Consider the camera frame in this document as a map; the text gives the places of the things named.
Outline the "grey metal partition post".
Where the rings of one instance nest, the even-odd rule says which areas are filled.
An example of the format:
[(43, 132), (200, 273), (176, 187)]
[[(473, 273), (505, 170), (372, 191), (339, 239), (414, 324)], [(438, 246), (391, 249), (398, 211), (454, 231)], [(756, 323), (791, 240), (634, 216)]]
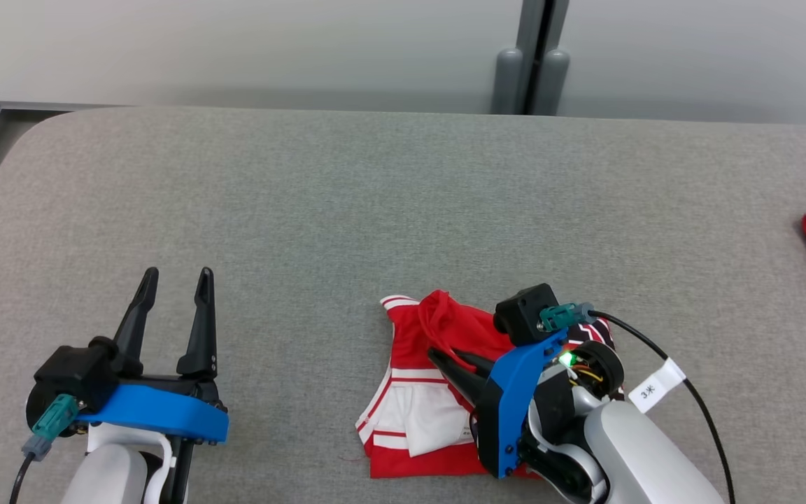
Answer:
[(519, 104), (522, 115), (532, 115), (535, 82), (543, 56), (551, 49), (562, 48), (564, 22), (570, 0), (523, 0), (519, 20), (517, 48), (523, 53)]

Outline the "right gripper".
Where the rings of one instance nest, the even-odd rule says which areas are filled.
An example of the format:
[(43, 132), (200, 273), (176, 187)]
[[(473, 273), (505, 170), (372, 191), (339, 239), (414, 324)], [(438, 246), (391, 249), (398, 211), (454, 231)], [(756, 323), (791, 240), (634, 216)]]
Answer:
[[(495, 366), (490, 358), (458, 349), (450, 353), (431, 347), (427, 356), (472, 407)], [(596, 341), (564, 351), (540, 375), (518, 456), (569, 504), (602, 504), (609, 493), (607, 475), (588, 446), (584, 428), (591, 412), (613, 401), (623, 380), (620, 358)]]

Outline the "red and white garment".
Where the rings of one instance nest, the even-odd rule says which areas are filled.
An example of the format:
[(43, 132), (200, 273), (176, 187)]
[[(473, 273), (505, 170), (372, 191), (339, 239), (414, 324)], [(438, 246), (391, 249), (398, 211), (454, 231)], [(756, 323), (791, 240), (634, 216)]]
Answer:
[[(469, 420), (472, 407), (439, 373), (427, 351), (455, 349), (498, 360), (515, 346), (497, 332), (493, 314), (462, 305), (436, 290), (425, 299), (383, 299), (393, 325), (387, 370), (356, 431), (370, 462), (372, 479), (460, 476), (488, 473), (479, 461)], [(582, 342), (604, 342), (614, 350), (603, 318), (570, 323), (563, 351)]]

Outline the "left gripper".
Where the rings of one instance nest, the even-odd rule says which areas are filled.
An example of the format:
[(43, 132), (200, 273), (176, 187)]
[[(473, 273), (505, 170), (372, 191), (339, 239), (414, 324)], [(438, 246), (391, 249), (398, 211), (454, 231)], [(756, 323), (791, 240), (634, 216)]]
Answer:
[[(193, 295), (195, 316), (188, 348), (177, 361), (178, 374), (172, 377), (142, 376), (141, 348), (148, 312), (154, 306), (158, 284), (159, 269), (149, 267), (115, 333), (118, 353), (113, 360), (113, 370), (119, 377), (135, 377), (122, 380), (122, 385), (144, 385), (191, 396), (227, 412), (215, 383), (215, 376), (218, 375), (215, 281), (210, 267), (204, 267), (199, 272)], [(87, 427), (87, 452), (92, 454), (114, 445), (122, 447), (130, 456), (131, 476), (141, 475), (143, 479), (140, 485), (128, 486), (132, 504), (188, 504), (193, 450), (199, 445), (223, 445), (109, 423), (93, 422)]]

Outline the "grey cylindrical post foot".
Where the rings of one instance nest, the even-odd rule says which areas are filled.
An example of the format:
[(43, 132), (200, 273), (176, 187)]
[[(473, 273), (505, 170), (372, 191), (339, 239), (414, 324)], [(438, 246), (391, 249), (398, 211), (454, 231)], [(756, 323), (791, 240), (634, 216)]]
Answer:
[(521, 68), (523, 53), (518, 48), (499, 51), (495, 64), (495, 83), (490, 112), (495, 115), (515, 115), (521, 111)]
[(562, 48), (551, 49), (543, 56), (535, 82), (532, 115), (557, 114), (569, 65), (570, 55)]

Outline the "grey partition base rail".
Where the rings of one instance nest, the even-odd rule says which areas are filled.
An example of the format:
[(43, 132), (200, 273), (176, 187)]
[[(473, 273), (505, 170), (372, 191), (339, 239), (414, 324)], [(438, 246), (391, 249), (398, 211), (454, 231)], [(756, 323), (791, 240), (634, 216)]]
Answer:
[(121, 106), (126, 105), (44, 103), (0, 100), (0, 109), (3, 109), (4, 111), (38, 111), (44, 113), (71, 113), (76, 111), (93, 111), (93, 109), (120, 108)]

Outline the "grey fabric sofa surface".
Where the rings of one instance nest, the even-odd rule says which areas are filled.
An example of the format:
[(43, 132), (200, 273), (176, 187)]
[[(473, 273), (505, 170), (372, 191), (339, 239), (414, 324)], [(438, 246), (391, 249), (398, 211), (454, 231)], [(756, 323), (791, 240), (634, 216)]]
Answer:
[(370, 479), (355, 421), (387, 295), (491, 310), (548, 283), (667, 352), (719, 428), (738, 504), (806, 504), (806, 125), (101, 108), (0, 166), (0, 504), (33, 374), (112, 336), (160, 271), (145, 370), (175, 371), (215, 274), (227, 444), (199, 504), (560, 504), (542, 481)]

